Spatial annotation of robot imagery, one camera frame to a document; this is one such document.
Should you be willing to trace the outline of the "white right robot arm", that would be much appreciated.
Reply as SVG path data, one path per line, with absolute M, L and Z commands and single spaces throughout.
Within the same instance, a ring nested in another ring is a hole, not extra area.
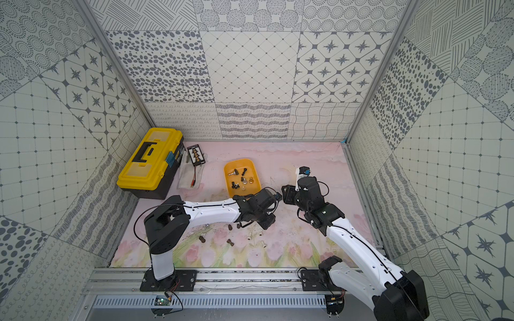
M 325 283 L 347 290 L 366 304 L 376 320 L 425 320 L 430 315 L 423 279 L 406 272 L 369 243 L 334 204 L 325 201 L 309 167 L 296 170 L 295 185 L 282 187 L 283 201 L 303 212 L 302 221 L 337 244 L 360 268 L 333 256 L 319 265 Z

